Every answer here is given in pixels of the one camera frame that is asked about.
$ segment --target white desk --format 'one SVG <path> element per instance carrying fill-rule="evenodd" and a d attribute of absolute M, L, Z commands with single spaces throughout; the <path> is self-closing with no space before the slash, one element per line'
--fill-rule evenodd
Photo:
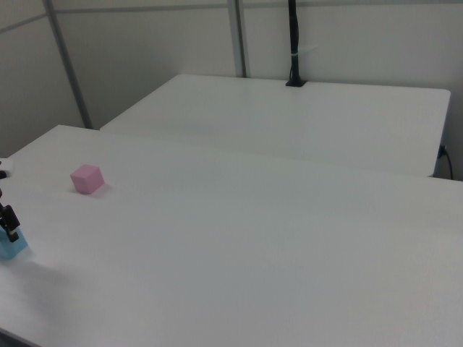
<path fill-rule="evenodd" d="M 180 75 L 110 121 L 116 134 L 431 176 L 450 92 Z"/>
<path fill-rule="evenodd" d="M 40 346 L 462 346 L 463 186 L 57 127 L 0 182 Z M 74 192 L 101 167 L 108 187 Z"/>

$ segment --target power cord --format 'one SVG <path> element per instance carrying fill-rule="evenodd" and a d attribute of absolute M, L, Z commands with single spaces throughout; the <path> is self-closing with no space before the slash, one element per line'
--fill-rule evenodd
<path fill-rule="evenodd" d="M 449 162 L 450 179 L 453 181 L 453 179 L 454 179 L 454 170 L 453 170 L 453 168 L 451 166 L 451 160 L 450 160 L 449 152 L 447 152 L 447 147 L 446 146 L 440 145 L 439 146 L 439 151 L 437 153 L 437 159 L 442 158 L 444 155 L 447 157 L 447 161 Z"/>

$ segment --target small white object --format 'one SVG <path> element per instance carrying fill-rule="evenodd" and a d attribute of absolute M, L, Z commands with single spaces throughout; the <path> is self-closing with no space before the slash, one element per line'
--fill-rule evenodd
<path fill-rule="evenodd" d="M 13 173 L 13 160 L 0 158 L 0 171 L 5 171 L 7 176 L 10 177 Z"/>

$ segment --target white wall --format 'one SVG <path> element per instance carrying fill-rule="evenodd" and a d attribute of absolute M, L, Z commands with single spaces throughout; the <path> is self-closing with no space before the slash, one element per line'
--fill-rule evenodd
<path fill-rule="evenodd" d="M 244 9 L 250 75 L 285 80 L 287 7 L 250 8 L 250 2 L 256 0 Z M 443 143 L 463 179 L 463 4 L 298 7 L 297 15 L 300 48 L 315 46 L 300 58 L 309 80 L 450 90 Z M 446 162 L 436 173 L 448 176 Z"/>
<path fill-rule="evenodd" d="M 186 1 L 79 1 L 85 7 Z M 188 1 L 188 8 L 80 12 L 57 1 L 59 25 L 93 126 L 108 121 L 177 74 L 236 76 L 227 0 Z M 191 8 L 198 4 L 211 8 Z"/>
<path fill-rule="evenodd" d="M 0 28 L 0 157 L 7 157 L 58 124 L 81 127 L 82 119 L 42 1 L 0 1 Z"/>

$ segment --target pink cube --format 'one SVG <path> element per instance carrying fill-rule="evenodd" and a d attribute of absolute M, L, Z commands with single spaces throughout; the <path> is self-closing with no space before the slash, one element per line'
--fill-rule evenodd
<path fill-rule="evenodd" d="M 100 168 L 87 164 L 71 173 L 71 179 L 74 182 L 75 190 L 82 194 L 92 194 L 104 184 Z"/>

